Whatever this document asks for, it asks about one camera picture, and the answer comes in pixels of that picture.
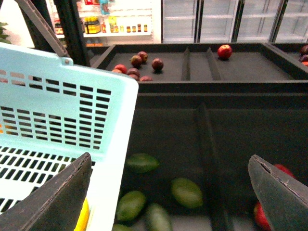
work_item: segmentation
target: white wall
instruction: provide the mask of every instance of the white wall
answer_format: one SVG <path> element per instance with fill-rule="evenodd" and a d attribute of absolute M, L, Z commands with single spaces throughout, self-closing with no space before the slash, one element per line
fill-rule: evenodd
<path fill-rule="evenodd" d="M 5 34 L 12 44 L 24 47 L 34 47 L 25 20 L 18 4 L 14 0 L 4 0 L 0 9 L 0 22 L 8 23 Z"/>

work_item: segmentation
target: green plant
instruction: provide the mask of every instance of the green plant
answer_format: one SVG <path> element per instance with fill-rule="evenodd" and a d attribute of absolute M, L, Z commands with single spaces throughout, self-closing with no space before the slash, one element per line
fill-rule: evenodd
<path fill-rule="evenodd" d="M 8 25 L 7 23 L 0 23 L 0 42 L 11 44 L 11 42 L 6 39 L 9 35 L 3 34 L 4 30 L 6 30 L 4 26 L 7 25 Z"/>

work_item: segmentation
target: basket handle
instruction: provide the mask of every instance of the basket handle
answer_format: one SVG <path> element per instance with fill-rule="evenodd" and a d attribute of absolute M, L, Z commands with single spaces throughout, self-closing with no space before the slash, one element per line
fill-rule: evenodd
<path fill-rule="evenodd" d="M 56 34 L 30 0 L 15 0 L 59 57 L 69 57 Z"/>

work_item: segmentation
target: red fruit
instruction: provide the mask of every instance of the red fruit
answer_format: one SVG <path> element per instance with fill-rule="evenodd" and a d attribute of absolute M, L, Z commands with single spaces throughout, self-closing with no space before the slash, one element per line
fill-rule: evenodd
<path fill-rule="evenodd" d="M 161 71 L 164 67 L 164 62 L 160 58 L 155 58 L 152 61 L 152 67 L 156 72 Z"/>
<path fill-rule="evenodd" d="M 149 77 L 149 76 L 142 76 L 140 78 L 140 81 L 153 81 L 153 79 L 151 77 Z"/>
<path fill-rule="evenodd" d="M 141 57 L 143 63 L 148 60 L 148 54 L 145 51 L 140 51 L 137 55 Z"/>
<path fill-rule="evenodd" d="M 303 47 L 300 49 L 300 54 L 301 54 L 301 55 L 308 54 L 308 45 L 303 46 Z"/>
<path fill-rule="evenodd" d="M 282 172 L 284 172 L 285 174 L 288 174 L 290 177 L 293 177 L 295 179 L 295 176 L 293 175 L 293 173 L 287 167 L 285 167 L 281 164 L 275 164 L 274 166 L 276 168 L 278 168 L 279 170 L 281 170 Z"/>
<path fill-rule="evenodd" d="M 122 74 L 122 71 L 120 71 L 118 69 L 113 69 L 112 72 L 116 72 L 116 73 L 121 73 Z"/>
<path fill-rule="evenodd" d="M 133 65 L 133 67 L 138 68 L 142 64 L 142 58 L 139 55 L 134 55 L 130 59 L 130 63 Z"/>
<path fill-rule="evenodd" d="M 136 76 L 140 77 L 140 72 L 137 68 L 128 69 L 127 74 L 128 75 L 136 75 Z"/>
<path fill-rule="evenodd" d="M 255 221 L 258 226 L 266 231 L 270 231 L 268 220 L 265 217 L 261 203 L 258 201 L 254 209 Z"/>
<path fill-rule="evenodd" d="M 304 54 L 302 57 L 299 58 L 300 62 L 307 62 L 308 61 L 308 54 Z"/>
<path fill-rule="evenodd" d="M 131 74 L 129 76 L 135 79 L 136 81 L 139 81 L 139 77 L 137 75 Z"/>
<path fill-rule="evenodd" d="M 232 48 L 229 45 L 222 45 L 218 48 L 217 54 L 220 59 L 229 59 L 232 55 Z"/>
<path fill-rule="evenodd" d="M 127 68 L 123 64 L 116 65 L 114 69 L 120 70 L 123 74 L 126 74 L 127 72 Z"/>

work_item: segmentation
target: apple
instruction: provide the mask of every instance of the apple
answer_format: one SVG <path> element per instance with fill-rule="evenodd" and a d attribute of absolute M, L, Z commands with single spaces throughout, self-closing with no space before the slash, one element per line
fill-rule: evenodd
<path fill-rule="evenodd" d="M 145 51 L 140 51 L 137 55 L 141 57 L 143 63 L 146 63 L 148 60 L 148 54 Z"/>
<path fill-rule="evenodd" d="M 142 64 L 142 58 L 139 55 L 134 55 L 131 57 L 130 63 L 133 65 L 133 67 L 139 68 Z"/>
<path fill-rule="evenodd" d="M 116 65 L 114 69 L 120 70 L 123 74 L 126 74 L 127 72 L 127 68 L 123 64 Z"/>
<path fill-rule="evenodd" d="M 153 79 L 151 77 L 149 77 L 149 76 L 142 76 L 140 78 L 140 81 L 153 81 Z"/>
<path fill-rule="evenodd" d="M 270 231 L 269 222 L 265 217 L 261 203 L 258 201 L 254 209 L 255 222 L 265 231 Z"/>
<path fill-rule="evenodd" d="M 285 174 L 288 174 L 290 177 L 293 177 L 295 179 L 295 176 L 293 175 L 293 173 L 287 167 L 285 167 L 281 164 L 275 164 L 274 166 L 276 168 L 278 168 L 279 170 L 281 170 L 282 172 L 284 172 Z"/>
<path fill-rule="evenodd" d="M 113 69 L 112 72 L 121 73 L 121 74 L 122 74 L 122 71 L 120 71 L 120 70 L 118 70 L 118 69 Z"/>
<path fill-rule="evenodd" d="M 222 45 L 218 48 L 217 55 L 220 59 L 229 59 L 232 55 L 232 48 L 229 45 Z"/>

